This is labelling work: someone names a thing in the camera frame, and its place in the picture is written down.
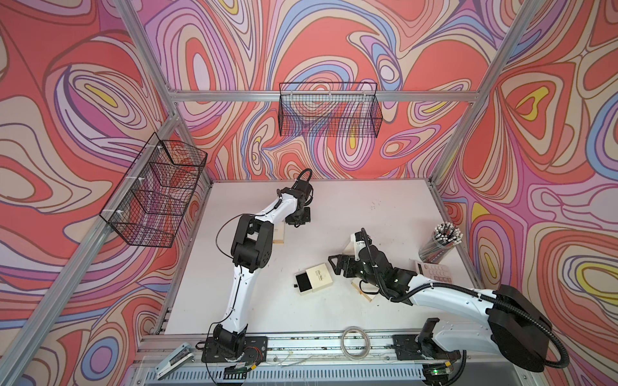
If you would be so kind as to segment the small cream jewelry box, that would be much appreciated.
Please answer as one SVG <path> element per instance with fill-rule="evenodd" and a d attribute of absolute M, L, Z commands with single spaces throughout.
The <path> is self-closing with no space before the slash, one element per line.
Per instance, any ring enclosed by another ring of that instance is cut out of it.
<path fill-rule="evenodd" d="M 295 288 L 300 294 L 310 294 L 333 284 L 328 266 L 323 263 L 295 274 Z"/>

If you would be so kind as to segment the cream drawer jewelry box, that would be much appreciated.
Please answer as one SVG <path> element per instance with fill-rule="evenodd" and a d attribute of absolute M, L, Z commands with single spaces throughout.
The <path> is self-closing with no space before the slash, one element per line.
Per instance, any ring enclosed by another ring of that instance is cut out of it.
<path fill-rule="evenodd" d="M 285 230 L 286 224 L 284 222 L 275 225 L 273 235 L 274 244 L 283 244 L 285 242 Z"/>

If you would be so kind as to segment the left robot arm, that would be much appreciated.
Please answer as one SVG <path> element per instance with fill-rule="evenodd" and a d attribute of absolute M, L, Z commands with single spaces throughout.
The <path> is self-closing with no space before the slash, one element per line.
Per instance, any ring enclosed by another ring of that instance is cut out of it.
<path fill-rule="evenodd" d="M 244 350 L 250 298 L 260 270 L 271 258 L 275 227 L 295 228 L 311 221 L 314 190 L 313 170 L 302 170 L 289 188 L 277 191 L 277 199 L 257 214 L 243 213 L 238 220 L 229 257 L 234 265 L 233 288 L 225 316 L 214 324 L 212 337 L 217 347 L 239 356 Z"/>

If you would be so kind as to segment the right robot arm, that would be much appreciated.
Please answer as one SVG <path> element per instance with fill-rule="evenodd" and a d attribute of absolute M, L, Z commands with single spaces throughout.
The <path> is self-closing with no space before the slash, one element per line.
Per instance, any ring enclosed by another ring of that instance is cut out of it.
<path fill-rule="evenodd" d="M 429 278 L 420 268 L 395 267 L 365 230 L 352 234 L 349 246 L 351 254 L 328 257 L 335 275 L 375 286 L 374 294 L 394 304 L 431 307 L 466 318 L 462 324 L 428 318 L 415 336 L 416 356 L 460 360 L 466 352 L 484 352 L 530 372 L 564 369 L 571 363 L 550 320 L 518 289 L 468 289 Z"/>

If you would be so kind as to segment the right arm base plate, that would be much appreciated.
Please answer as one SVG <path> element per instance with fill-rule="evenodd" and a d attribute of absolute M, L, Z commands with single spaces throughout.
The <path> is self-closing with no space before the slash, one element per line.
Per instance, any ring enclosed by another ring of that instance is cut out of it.
<path fill-rule="evenodd" d="M 447 352 L 433 339 L 417 335 L 394 335 L 393 346 L 398 360 L 434 360 L 457 362 L 461 359 L 459 351 Z"/>

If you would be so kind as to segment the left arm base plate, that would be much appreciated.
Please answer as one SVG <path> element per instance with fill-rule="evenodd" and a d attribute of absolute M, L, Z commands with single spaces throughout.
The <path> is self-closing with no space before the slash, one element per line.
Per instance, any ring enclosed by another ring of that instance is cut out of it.
<path fill-rule="evenodd" d="M 264 335 L 247 336 L 245 345 L 239 353 L 230 352 L 209 337 L 202 348 L 202 363 L 262 363 L 267 359 L 268 337 Z"/>

